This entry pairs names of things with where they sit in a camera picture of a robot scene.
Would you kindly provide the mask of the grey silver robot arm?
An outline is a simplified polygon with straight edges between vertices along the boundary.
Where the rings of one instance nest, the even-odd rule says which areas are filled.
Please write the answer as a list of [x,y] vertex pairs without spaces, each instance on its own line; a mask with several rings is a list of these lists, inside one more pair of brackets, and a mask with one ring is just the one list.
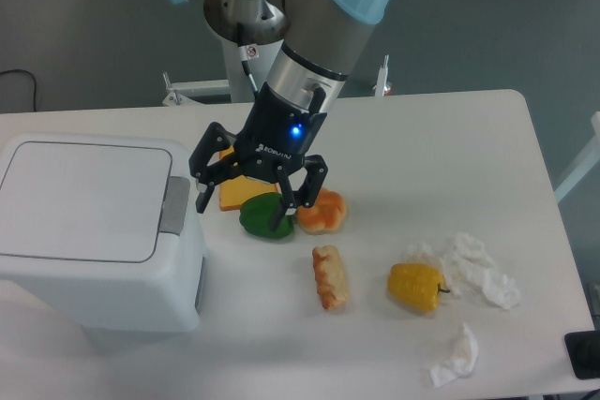
[[242,61],[254,44],[276,42],[279,50],[265,82],[252,89],[243,128],[232,133],[212,123],[192,153],[196,208],[203,212],[217,185],[243,175],[279,186],[275,229],[318,198],[328,169],[309,148],[390,0],[219,1]]

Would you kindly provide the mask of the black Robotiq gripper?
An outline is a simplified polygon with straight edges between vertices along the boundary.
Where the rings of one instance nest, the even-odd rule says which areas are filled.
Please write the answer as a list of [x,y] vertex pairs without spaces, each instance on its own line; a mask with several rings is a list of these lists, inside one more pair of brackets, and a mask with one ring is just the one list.
[[[308,151],[326,117],[325,112],[293,105],[265,83],[236,137],[212,122],[192,152],[188,165],[199,191],[196,211],[205,211],[217,185],[240,175],[278,183],[282,198],[269,217],[270,230],[278,229],[289,210],[312,207],[328,167],[321,155],[310,156]],[[214,155],[232,147],[233,153],[210,163]],[[289,174],[301,169],[305,179],[293,190]]]

